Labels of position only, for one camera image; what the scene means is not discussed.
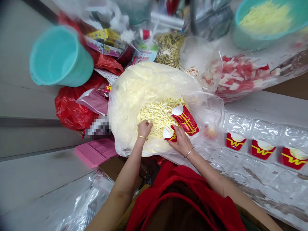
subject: person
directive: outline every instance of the person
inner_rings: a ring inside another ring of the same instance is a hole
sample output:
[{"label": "person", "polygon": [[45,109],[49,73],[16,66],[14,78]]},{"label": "person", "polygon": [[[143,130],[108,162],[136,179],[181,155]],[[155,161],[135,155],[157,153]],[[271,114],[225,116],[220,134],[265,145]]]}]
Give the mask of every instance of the person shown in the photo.
[{"label": "person", "polygon": [[200,175],[167,161],[152,188],[143,187],[133,199],[142,149],[152,126],[147,120],[138,125],[134,148],[106,203],[86,231],[282,230],[262,208],[196,152],[184,130],[175,125],[177,142],[169,141],[169,144]]}]

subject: woman's left hand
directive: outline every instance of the woman's left hand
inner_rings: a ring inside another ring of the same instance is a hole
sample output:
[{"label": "woman's left hand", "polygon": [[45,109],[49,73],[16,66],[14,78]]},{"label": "woman's left hand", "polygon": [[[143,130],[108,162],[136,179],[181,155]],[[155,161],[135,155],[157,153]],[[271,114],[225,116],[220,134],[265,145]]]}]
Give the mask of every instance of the woman's left hand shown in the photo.
[{"label": "woman's left hand", "polygon": [[151,132],[152,127],[153,123],[149,123],[147,120],[143,120],[138,125],[138,136],[143,136],[147,138]]}]

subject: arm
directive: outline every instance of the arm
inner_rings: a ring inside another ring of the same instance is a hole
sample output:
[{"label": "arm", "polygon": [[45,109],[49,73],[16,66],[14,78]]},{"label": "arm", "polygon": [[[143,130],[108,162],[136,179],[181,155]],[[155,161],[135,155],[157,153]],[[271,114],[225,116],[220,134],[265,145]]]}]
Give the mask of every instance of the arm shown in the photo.
[{"label": "arm", "polygon": [[[146,120],[142,121],[138,126],[138,135],[148,137],[152,126],[152,123],[148,123]],[[145,141],[146,139],[144,138],[137,138],[135,146],[118,175],[106,203],[87,226],[86,231],[112,230],[127,210],[135,193],[134,184],[139,174]]]},{"label": "arm", "polygon": [[[184,130],[173,125],[177,135],[177,143],[169,141],[176,151],[185,156],[193,146]],[[187,159],[207,180],[213,191],[223,197],[231,197],[233,202],[250,212],[256,219],[265,225],[270,231],[282,231],[282,229],[270,218],[270,216],[254,203],[246,194],[239,190],[231,181],[214,169],[199,153],[195,150],[187,156]]]}]

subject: shredded yellow snack strips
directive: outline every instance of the shredded yellow snack strips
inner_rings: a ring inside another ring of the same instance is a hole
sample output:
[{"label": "shredded yellow snack strips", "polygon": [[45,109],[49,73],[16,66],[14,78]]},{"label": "shredded yellow snack strips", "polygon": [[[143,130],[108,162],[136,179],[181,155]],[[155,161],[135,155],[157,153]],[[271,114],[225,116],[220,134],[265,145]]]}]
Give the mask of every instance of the shredded yellow snack strips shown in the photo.
[{"label": "shredded yellow snack strips", "polygon": [[179,106],[185,105],[183,96],[180,99],[164,98],[161,102],[150,103],[142,108],[138,114],[138,123],[143,120],[149,120],[153,123],[150,136],[163,138],[164,129],[169,128],[171,124],[178,125],[171,116],[172,110]]},{"label": "shredded yellow snack strips", "polygon": [[278,5],[272,1],[251,7],[240,25],[249,32],[260,35],[274,35],[290,29],[292,18],[288,5]]}]

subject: pink package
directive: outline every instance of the pink package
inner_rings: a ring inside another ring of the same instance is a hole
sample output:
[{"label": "pink package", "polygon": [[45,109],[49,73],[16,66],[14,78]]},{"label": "pink package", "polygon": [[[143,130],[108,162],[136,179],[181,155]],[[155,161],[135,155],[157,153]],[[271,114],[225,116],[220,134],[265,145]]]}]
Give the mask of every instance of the pink package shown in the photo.
[{"label": "pink package", "polygon": [[91,111],[99,115],[107,115],[108,112],[108,100],[102,95],[97,93],[95,89],[90,89],[84,92],[77,100],[76,103],[81,104]]},{"label": "pink package", "polygon": [[115,143],[110,139],[99,139],[75,147],[75,153],[90,168],[97,168],[111,157],[118,156]]}]

